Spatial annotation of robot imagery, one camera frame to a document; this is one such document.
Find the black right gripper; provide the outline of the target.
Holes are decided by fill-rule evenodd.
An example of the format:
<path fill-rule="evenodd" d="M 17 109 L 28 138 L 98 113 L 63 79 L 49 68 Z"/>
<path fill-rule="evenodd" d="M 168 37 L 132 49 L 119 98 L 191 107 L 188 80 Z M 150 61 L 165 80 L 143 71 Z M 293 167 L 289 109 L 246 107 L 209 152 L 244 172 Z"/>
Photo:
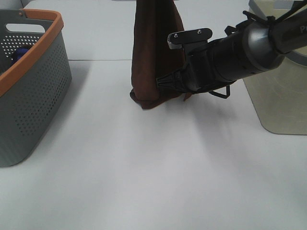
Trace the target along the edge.
<path fill-rule="evenodd" d="M 183 70 L 176 70 L 156 79 L 157 88 L 170 89 L 184 93 L 211 92 L 219 87 L 213 77 L 212 66 L 206 42 L 184 44 L 186 63 Z"/>

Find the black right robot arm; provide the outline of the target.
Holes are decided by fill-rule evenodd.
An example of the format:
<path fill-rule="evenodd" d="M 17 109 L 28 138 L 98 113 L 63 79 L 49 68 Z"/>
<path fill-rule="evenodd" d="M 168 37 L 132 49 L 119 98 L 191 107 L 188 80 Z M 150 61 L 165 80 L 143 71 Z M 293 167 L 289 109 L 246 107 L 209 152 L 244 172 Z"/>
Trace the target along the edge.
<path fill-rule="evenodd" d="M 242 23 L 226 28 L 226 37 L 216 40 L 209 28 L 169 34 L 169 48 L 182 49 L 185 64 L 159 77 L 157 87 L 217 95 L 218 89 L 229 89 L 239 79 L 278 68 L 288 53 L 307 44 L 305 10 L 287 19 L 246 15 Z"/>

